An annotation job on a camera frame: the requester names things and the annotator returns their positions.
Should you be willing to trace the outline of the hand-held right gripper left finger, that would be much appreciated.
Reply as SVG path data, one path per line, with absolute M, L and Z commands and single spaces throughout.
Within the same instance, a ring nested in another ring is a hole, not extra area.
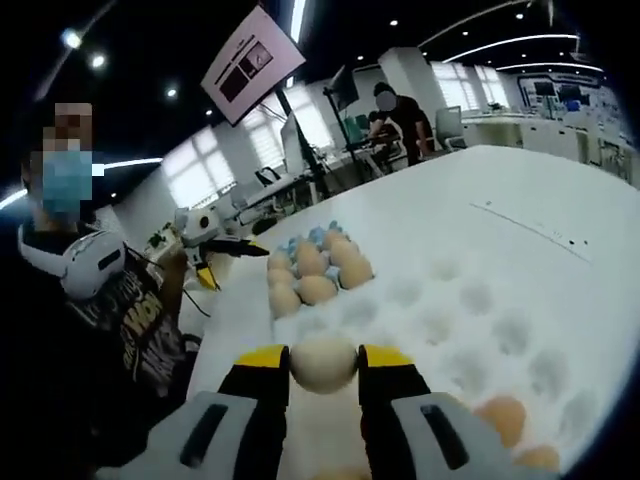
M 286 438 L 290 352 L 239 357 L 216 392 L 203 391 L 150 431 L 146 449 L 99 479 L 275 479 Z

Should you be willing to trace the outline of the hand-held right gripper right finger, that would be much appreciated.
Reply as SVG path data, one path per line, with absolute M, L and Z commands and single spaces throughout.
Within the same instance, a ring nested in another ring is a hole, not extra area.
M 558 479 L 513 462 L 499 434 L 447 393 L 433 393 L 393 347 L 357 354 L 361 435 L 374 479 Z

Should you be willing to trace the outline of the person's left hand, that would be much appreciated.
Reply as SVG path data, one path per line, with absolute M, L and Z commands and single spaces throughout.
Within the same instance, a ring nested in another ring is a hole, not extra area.
M 182 247 L 174 245 L 157 261 L 162 271 L 163 282 L 182 287 L 188 269 L 188 257 Z

